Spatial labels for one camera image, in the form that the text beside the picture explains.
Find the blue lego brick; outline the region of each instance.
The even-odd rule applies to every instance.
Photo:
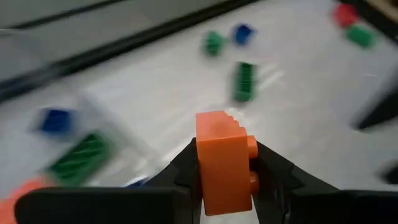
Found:
[[[239,25],[235,30],[235,42],[238,45],[246,45],[250,39],[250,36],[254,33],[254,30],[246,24]]]
[[[66,136],[72,132],[72,112],[66,110],[46,110],[39,128],[51,135]]]

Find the white table surface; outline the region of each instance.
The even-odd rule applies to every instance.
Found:
[[[338,188],[398,190],[377,175],[398,158],[398,126],[371,133],[350,126],[392,76],[398,50],[381,34],[369,50],[347,41],[330,18],[335,4],[260,1],[69,80],[164,162],[195,136],[196,113],[225,110],[258,141]],[[230,37],[241,22],[257,30],[247,47],[228,43],[216,59],[203,54],[209,30]],[[238,61],[259,66],[256,97],[244,105],[231,101]],[[257,221],[255,211],[203,217],[203,223],[220,222]]]

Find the toy block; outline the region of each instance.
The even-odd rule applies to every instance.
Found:
[[[234,39],[235,42],[238,45],[246,45],[249,42],[250,37],[254,33],[254,30],[250,28],[246,24],[240,24],[237,26],[235,33],[234,33]]]
[[[212,57],[219,56],[224,47],[224,38],[215,31],[210,31],[206,36],[205,50]]]
[[[249,170],[257,142],[224,111],[196,116],[197,154],[206,215],[252,209],[258,178]]]

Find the black edge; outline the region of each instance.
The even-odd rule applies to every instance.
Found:
[[[196,139],[145,186],[49,187],[21,197],[20,224],[164,223],[199,224],[202,191]]]
[[[23,22],[20,24],[14,24],[11,25],[10,27],[8,27],[9,29],[29,29],[29,28],[33,28],[35,26],[40,26],[49,22],[54,22],[60,19],[64,19],[66,17],[70,17],[70,16],[74,16],[76,14],[79,13],[84,13],[84,12],[88,12],[91,10],[95,10],[95,9],[99,9],[101,7],[105,7],[114,3],[118,3],[121,1],[125,1],[125,0],[107,0],[107,1],[103,1],[103,2],[98,2],[95,4],[91,4],[89,6],[83,6],[83,7],[79,7],[76,9],[71,9],[71,10],[67,10],[65,12],[61,12],[59,14],[54,14],[51,16],[45,16],[45,17],[41,17],[40,19],[34,19],[32,21],[29,22]]]
[[[361,118],[356,128],[365,130],[376,125],[385,124],[398,117],[398,87],[395,87],[386,96],[383,96],[379,102],[367,112],[366,116]]]
[[[235,10],[239,7],[256,2],[258,0],[230,0],[214,6],[193,12],[183,17],[179,17],[170,22],[166,22],[159,26],[144,30],[138,34],[134,34],[114,42],[102,45],[98,48],[83,52],[81,54],[72,56],[70,58],[54,62],[50,65],[59,71],[60,76],[67,76],[75,72],[79,72],[98,63],[104,62],[110,58],[126,53],[135,48],[146,45],[155,40],[167,37],[170,34],[176,33],[180,30],[199,24],[205,20],[214,18],[226,12]],[[27,93],[38,86],[21,86],[20,82],[16,82],[21,77],[34,77],[40,75],[41,71],[32,71],[29,73],[21,74],[18,78],[8,80],[0,83],[0,90],[7,89],[8,91],[0,94],[0,103],[21,94]],[[13,83],[18,86],[17,89],[5,83]]]
[[[388,36],[395,44],[398,44],[398,23],[385,16],[365,0],[340,0],[340,2],[352,4],[361,17]]]

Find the gray wall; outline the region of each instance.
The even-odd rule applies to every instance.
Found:
[[[34,27],[26,30],[26,33],[42,43],[50,61],[56,61],[223,1],[225,0],[127,0]],[[5,27],[6,24],[94,2],[99,0],[6,0],[0,5],[0,14],[3,17],[1,24]]]

